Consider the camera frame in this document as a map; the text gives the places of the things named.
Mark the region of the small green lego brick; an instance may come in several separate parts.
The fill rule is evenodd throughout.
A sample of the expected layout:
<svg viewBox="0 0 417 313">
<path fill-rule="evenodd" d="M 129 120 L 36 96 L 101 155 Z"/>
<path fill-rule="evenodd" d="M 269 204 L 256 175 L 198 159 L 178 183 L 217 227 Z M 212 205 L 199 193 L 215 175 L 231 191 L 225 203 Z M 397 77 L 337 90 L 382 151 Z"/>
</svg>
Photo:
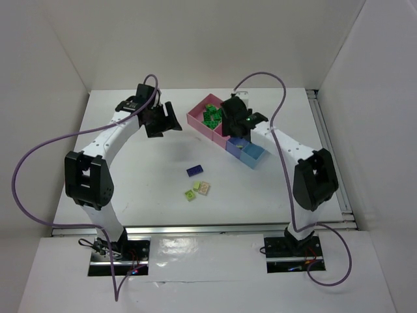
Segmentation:
<svg viewBox="0 0 417 313">
<path fill-rule="evenodd" d="M 211 115 L 213 121 L 221 121 L 222 116 L 219 113 L 214 113 Z"/>
</svg>

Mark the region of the long green lego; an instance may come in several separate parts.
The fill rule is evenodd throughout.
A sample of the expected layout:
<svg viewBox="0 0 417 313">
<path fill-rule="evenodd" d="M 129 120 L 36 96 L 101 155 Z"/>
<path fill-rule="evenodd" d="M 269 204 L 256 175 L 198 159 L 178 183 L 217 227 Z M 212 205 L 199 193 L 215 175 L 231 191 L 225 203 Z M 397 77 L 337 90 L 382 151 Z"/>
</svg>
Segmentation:
<svg viewBox="0 0 417 313">
<path fill-rule="evenodd" d="M 203 124 L 206 127 L 209 127 L 210 129 L 214 130 L 218 126 L 219 121 L 217 121 L 217 120 L 204 120 Z"/>
</svg>

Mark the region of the dark blue lego brick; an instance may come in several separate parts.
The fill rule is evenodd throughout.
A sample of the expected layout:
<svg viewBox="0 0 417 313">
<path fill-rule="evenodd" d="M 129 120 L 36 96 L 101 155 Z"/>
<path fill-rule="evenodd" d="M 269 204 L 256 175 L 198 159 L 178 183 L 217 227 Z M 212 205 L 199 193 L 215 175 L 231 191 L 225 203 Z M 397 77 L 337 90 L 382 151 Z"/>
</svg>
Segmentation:
<svg viewBox="0 0 417 313">
<path fill-rule="evenodd" d="M 203 168 L 202 168 L 202 166 L 201 166 L 201 165 L 196 165 L 196 166 L 193 166 L 193 167 L 191 167 L 191 168 L 188 168 L 188 169 L 186 170 L 186 173 L 187 173 L 187 175 L 188 175 L 189 177 L 193 177 L 193 176 L 195 176 L 195 175 L 198 175 L 198 174 L 200 174 L 200 173 L 203 173 Z"/>
</svg>

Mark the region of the beige lego brick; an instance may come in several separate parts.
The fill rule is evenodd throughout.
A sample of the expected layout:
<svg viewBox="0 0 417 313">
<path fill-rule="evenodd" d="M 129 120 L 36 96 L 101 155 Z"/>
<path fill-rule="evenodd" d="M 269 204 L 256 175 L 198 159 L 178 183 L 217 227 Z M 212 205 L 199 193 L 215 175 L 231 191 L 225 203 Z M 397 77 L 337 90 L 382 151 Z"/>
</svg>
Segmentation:
<svg viewBox="0 0 417 313">
<path fill-rule="evenodd" d="M 210 189 L 210 184 L 207 182 L 201 181 L 199 185 L 198 193 L 206 196 L 209 192 L 209 189 Z"/>
</svg>

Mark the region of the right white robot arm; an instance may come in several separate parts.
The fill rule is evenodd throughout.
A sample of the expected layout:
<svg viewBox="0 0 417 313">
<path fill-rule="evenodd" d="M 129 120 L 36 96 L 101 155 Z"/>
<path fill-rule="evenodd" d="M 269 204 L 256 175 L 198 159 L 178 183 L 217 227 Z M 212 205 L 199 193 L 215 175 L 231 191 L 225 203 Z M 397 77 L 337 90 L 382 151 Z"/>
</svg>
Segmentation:
<svg viewBox="0 0 417 313">
<path fill-rule="evenodd" d="M 222 132 L 234 142 L 244 142 L 242 153 L 266 151 L 283 169 L 289 195 L 291 221 L 284 243 L 293 254 L 307 249 L 322 208 L 339 188 L 332 155 L 314 150 L 270 125 L 261 113 L 248 107 L 244 93 L 231 93 L 221 104 Z"/>
</svg>

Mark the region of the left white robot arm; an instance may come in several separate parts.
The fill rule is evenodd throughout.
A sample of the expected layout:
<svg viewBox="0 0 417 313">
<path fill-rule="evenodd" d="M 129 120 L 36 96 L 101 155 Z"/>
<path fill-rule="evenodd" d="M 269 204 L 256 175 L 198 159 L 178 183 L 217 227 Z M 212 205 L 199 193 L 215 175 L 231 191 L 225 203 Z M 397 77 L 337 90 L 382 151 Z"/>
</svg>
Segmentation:
<svg viewBox="0 0 417 313">
<path fill-rule="evenodd" d="M 141 83 L 136 93 L 122 101 L 99 135 L 80 152 L 65 156 L 65 193 L 82 207 L 97 227 L 101 249 L 108 244 L 123 252 L 128 238 L 117 219 L 111 199 L 115 191 L 110 166 L 123 145 L 141 127 L 148 138 L 161 137 L 168 130 L 181 130 L 170 102 L 160 102 L 160 91 Z"/>
</svg>

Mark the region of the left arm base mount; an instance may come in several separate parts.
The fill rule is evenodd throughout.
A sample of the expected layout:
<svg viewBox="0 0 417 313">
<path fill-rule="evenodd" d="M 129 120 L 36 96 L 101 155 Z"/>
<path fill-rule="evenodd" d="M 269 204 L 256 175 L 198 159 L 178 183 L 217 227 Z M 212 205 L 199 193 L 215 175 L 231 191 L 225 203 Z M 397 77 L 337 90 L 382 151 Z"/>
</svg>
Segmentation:
<svg viewBox="0 0 417 313">
<path fill-rule="evenodd" d="M 79 239 L 78 244 L 91 249 L 87 276 L 111 276 L 108 247 L 100 246 L 97 240 L 92 243 L 86 239 Z M 147 276 L 150 247 L 149 237 L 128 240 L 123 252 L 113 252 L 115 275 L 125 276 L 130 273 L 132 276 Z"/>
</svg>

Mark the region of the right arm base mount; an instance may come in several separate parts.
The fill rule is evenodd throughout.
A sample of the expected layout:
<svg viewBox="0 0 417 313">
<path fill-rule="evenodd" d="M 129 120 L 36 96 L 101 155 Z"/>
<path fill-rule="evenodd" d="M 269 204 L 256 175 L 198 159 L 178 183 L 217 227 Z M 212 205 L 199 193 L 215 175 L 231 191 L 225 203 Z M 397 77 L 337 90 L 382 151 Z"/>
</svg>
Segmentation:
<svg viewBox="0 0 417 313">
<path fill-rule="evenodd" d="M 265 237 L 259 252 L 266 257 L 267 273 L 325 271 L 321 242 L 318 236 L 299 250 L 292 251 L 284 237 Z"/>
</svg>

